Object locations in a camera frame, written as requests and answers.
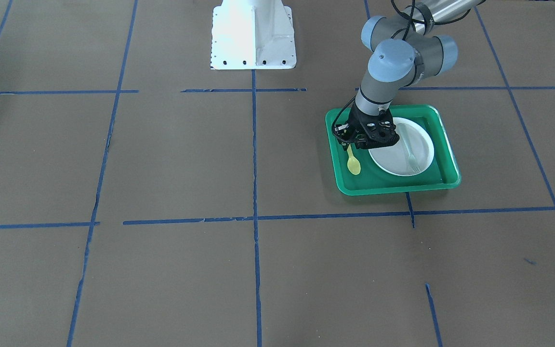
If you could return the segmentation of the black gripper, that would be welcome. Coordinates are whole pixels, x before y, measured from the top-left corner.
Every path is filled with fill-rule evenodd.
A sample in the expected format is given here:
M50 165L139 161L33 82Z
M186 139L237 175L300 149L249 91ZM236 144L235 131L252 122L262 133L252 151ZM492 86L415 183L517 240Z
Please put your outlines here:
M353 106L347 124L333 125L333 136L342 147L392 147L396 145L396 125L390 110L370 115Z

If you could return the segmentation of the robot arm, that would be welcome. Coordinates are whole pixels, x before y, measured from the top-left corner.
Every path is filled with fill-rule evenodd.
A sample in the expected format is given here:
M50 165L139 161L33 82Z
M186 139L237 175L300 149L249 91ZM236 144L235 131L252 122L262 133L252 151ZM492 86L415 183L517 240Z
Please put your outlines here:
M457 22L477 0L414 0L392 17L370 18L361 41L371 51L355 97L343 123L333 120L332 135L343 149L392 147L399 141L390 106L399 89L451 69L458 59L456 42L447 35L431 36L438 26Z

